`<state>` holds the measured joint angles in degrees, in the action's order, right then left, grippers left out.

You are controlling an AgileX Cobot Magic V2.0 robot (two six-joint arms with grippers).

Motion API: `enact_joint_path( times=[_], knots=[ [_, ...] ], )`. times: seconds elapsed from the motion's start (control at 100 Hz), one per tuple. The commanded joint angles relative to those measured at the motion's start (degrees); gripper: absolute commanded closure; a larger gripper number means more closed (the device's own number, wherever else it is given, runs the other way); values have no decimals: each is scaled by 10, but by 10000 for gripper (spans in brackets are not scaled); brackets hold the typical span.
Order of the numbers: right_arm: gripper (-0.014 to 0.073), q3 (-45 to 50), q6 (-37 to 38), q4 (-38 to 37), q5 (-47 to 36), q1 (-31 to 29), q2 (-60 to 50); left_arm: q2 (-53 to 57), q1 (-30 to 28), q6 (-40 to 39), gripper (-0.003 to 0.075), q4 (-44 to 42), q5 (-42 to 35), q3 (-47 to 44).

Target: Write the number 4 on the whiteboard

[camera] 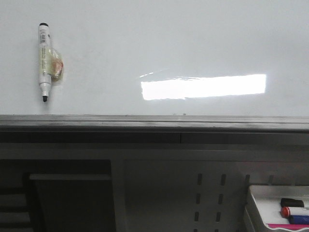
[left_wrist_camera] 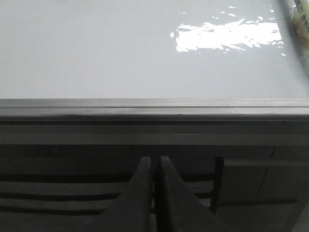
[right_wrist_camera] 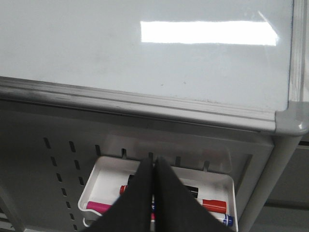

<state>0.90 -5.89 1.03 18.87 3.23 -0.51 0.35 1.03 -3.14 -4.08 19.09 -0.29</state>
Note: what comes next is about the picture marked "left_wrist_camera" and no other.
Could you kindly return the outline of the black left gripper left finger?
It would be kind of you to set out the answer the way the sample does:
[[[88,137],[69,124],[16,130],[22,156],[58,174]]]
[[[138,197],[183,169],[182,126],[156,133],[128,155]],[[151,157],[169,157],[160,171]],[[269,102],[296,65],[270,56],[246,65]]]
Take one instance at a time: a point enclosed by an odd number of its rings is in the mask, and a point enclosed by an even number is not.
[[[141,158],[131,180],[102,214],[84,232],[148,232],[152,204],[151,158]]]

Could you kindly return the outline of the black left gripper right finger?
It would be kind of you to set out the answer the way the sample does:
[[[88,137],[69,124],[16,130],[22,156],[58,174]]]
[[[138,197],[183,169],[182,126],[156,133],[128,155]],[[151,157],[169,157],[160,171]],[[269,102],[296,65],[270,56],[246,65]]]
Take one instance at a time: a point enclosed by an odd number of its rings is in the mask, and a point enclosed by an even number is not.
[[[159,232],[232,231],[190,192],[169,157],[156,171],[156,222]]]

